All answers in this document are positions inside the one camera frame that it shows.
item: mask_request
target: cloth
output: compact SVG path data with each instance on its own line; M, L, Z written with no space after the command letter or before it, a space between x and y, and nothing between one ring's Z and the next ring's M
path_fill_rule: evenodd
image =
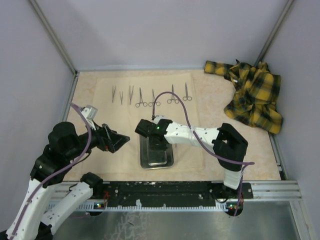
M256 68L238 60L236 65L206 61L204 72L233 83L233 99L224 108L228 117L273 134L280 132L284 119L276 111L276 102L281 77L272 74L267 63L259 62Z

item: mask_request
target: metal base plate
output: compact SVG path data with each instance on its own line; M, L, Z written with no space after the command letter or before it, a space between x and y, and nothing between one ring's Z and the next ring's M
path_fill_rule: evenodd
M205 211L136 209L107 210L97 217L75 212L63 222L53 240L300 239L287 202L249 202L236 218L213 207L203 207Z
M140 165L143 169L170 168L174 164L172 145L168 144L166 151L152 151L149 148L149 138L140 137Z

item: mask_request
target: metal floor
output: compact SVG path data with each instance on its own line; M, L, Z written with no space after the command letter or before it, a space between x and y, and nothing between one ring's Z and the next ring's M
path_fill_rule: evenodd
M224 212L74 213L54 240L298 240L288 202L247 202L239 217Z

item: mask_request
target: beige table surface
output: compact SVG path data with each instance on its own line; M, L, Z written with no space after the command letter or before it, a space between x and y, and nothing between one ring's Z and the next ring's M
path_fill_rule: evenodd
M280 180L280 175L270 143L268 132L260 128L253 128L227 117L224 107L231 101L234 87L231 82L221 76L205 74L203 69L197 70L126 70L126 71L97 71L81 72L72 102L79 106L91 105L94 99L96 82L100 78L114 77L144 77L165 76L191 73L197 100L200 126L204 128L220 127L222 123L229 123L248 141L245 162L255 162L248 166L244 173L244 180ZM68 121L76 128L83 128L83 122L73 109L70 110ZM224 169L216 158L203 150L204 168L192 172L173 172L157 176L152 179L141 179L132 173L114 173L104 175L105 181L218 181L223 180ZM97 164L90 157L86 160L90 164ZM64 178L64 181L78 181L86 169L82 163L75 166Z

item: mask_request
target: metal frame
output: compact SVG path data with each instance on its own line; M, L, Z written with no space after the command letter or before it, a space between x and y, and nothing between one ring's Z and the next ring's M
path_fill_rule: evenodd
M55 31L53 30L52 26L50 25L49 21L45 17L43 11L41 10L39 4L37 3L37 0L27 0L33 9L35 15L38 17L39 21L41 22L42 26L48 33L49 38L51 39L52 43L55 45L58 53L62 57L63 61L67 64L70 71L73 73L73 80L72 84L70 86L70 93L67 100L67 103L65 105L64 114L62 117L62 121L66 121L69 110L70 110L70 103L73 99L73 96L75 94L76 85L79 78L79 73L77 72L72 59L68 55L66 49L64 48L63 44L59 41L59 38ZM255 66L258 65L260 61L262 61L270 48L275 36L279 32L279 29L281 25L283 24L284 20L288 16L290 10L293 7L295 0L287 0L285 7L280 14L276 24L274 25L271 33L269 34L259 56L257 57L255 61ZM292 210L292 216L294 218L299 236L302 240L315 240L317 239L316 234L311 227L312 224L308 218L306 208L304 206L304 203L302 201L302 196L299 190L298 183L294 180L285 180L287 179L288 172L286 170L283 157L281 154L281 150L279 147L279 143L275 136L273 134L269 134L270 142L272 145L272 149L274 152L275 160L278 165L278 170L280 173L284 173L283 176L281 176L281 181L249 181L252 185L252 191L253 191L253 199L246 199L246 202L256 202L256 201L262 201L262 202L290 202L291 210ZM52 208L54 204L61 200L63 197L66 196L66 194L69 192L69 187L74 184L75 182L63 182L61 186L55 191L51 205L49 205L49 208ZM92 200L87 200L84 203L84 206L82 210L86 210L88 204L91 204Z
M273 29L271 30L268 38L266 39L266 41L264 43L264 46L263 46L258 58L256 59L256 61L254 63L255 66L257 66L258 63L261 62L264 59L269 47L271 46L271 43L273 42L275 36L279 32L279 29L282 26L286 16L288 16L290 10L292 9L294 2L295 2L295 0L287 0L287 2L285 4L285 6L284 6L279 18L278 18L278 20L276 21Z
M27 1L30 4L30 7L32 8L34 14L37 16L40 23L42 24L44 30L48 33L48 36L51 39L51 42L56 47L56 50L60 54L60 56L63 59L63 61L65 62L65 64L67 64L67 66L69 67L70 71L73 74L76 74L77 71L76 71L76 68L75 68L70 56L68 55L63 44L59 41L57 34L55 33L55 31L51 27L50 23L48 22L46 16L44 15L44 13L41 10L37 1L36 0L27 0Z

